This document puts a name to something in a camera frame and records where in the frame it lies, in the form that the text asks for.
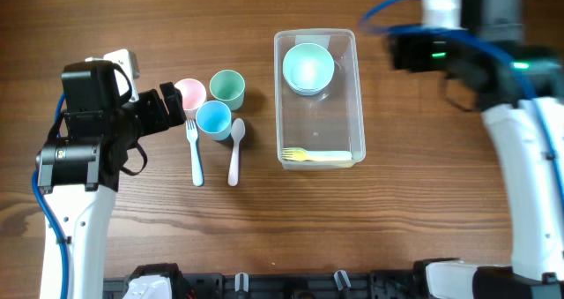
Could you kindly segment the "clear plastic container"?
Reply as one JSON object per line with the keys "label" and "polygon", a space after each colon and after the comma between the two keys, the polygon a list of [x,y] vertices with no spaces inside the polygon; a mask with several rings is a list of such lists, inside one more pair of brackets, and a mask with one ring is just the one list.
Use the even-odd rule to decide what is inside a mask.
{"label": "clear plastic container", "polygon": [[[320,93],[297,94],[283,76],[283,58],[292,47],[316,43],[333,57],[335,73]],[[286,30],[274,36],[274,86],[277,154],[283,168],[320,170],[350,168],[366,157],[356,38],[348,29]],[[349,151],[350,161],[285,161],[286,147],[311,151]]]}

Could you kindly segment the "green plastic cup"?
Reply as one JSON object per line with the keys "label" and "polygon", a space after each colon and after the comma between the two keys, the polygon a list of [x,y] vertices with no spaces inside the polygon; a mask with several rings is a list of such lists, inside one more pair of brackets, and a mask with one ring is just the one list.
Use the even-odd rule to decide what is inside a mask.
{"label": "green plastic cup", "polygon": [[244,102],[246,83],[243,76],[233,70],[217,72],[210,81],[210,92],[217,100],[224,102],[232,111]]}

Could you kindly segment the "yellow plastic fork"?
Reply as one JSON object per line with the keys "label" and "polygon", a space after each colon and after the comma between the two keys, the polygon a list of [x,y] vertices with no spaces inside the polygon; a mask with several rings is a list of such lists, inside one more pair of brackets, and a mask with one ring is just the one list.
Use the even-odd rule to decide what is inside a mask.
{"label": "yellow plastic fork", "polygon": [[286,147],[280,152],[280,157],[285,161],[308,161],[306,157],[306,150],[299,147]]}

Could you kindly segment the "pink plastic cup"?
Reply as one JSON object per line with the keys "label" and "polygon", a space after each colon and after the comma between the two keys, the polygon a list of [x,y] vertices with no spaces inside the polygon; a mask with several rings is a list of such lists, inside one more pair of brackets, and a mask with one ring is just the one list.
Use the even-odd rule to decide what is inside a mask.
{"label": "pink plastic cup", "polygon": [[174,84],[181,92],[182,108],[188,119],[195,119],[199,108],[207,101],[204,85],[196,79],[185,78]]}

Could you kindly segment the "light blue fork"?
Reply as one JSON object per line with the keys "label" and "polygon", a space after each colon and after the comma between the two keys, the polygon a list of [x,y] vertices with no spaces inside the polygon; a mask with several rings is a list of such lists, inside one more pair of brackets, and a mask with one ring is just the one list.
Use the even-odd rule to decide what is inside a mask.
{"label": "light blue fork", "polygon": [[306,151],[308,161],[350,161],[352,153],[349,151]]}
{"label": "light blue fork", "polygon": [[204,184],[204,174],[198,152],[198,130],[196,122],[192,119],[186,121],[186,137],[190,145],[192,182],[199,187]]}

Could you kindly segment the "blue plastic cup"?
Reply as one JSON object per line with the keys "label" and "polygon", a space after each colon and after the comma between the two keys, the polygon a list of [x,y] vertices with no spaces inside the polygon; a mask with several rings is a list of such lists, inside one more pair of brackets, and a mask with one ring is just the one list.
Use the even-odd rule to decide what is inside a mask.
{"label": "blue plastic cup", "polygon": [[207,101],[197,111],[196,122],[209,137],[222,141],[231,135],[232,112],[221,101]]}

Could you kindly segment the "white plastic spoon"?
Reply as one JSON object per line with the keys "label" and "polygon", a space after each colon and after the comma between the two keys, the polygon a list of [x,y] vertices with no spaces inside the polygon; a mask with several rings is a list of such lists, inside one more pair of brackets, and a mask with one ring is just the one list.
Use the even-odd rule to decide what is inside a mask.
{"label": "white plastic spoon", "polygon": [[239,182],[240,173],[240,143],[245,136],[245,123],[241,118],[236,118],[232,124],[231,137],[233,139],[233,151],[228,172],[228,184],[236,186]]}

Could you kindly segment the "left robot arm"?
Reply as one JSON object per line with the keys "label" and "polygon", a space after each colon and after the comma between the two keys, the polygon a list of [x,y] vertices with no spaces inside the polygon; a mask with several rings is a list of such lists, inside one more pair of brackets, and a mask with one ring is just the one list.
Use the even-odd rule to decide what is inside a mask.
{"label": "left robot arm", "polygon": [[46,219],[42,298],[100,298],[111,214],[128,151],[139,139],[182,125],[182,94],[170,82],[130,98],[107,60],[63,68],[64,109],[36,156],[32,187]]}

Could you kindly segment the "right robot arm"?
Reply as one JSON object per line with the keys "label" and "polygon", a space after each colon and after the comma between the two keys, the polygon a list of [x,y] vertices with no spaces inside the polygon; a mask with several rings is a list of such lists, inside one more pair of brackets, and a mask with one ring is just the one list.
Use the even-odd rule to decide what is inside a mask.
{"label": "right robot arm", "polygon": [[419,262],[420,295],[563,295],[563,65],[523,41],[521,0],[419,0],[418,25],[385,33],[397,69],[442,71],[477,97],[501,166],[512,225],[508,265]]}

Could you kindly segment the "teal plastic bowl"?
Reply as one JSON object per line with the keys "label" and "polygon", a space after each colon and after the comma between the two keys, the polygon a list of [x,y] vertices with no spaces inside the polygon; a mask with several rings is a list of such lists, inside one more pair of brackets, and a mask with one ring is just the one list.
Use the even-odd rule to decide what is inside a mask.
{"label": "teal plastic bowl", "polygon": [[335,73],[332,55],[316,43],[301,43],[289,49],[282,66],[287,84],[303,96],[320,93]]}

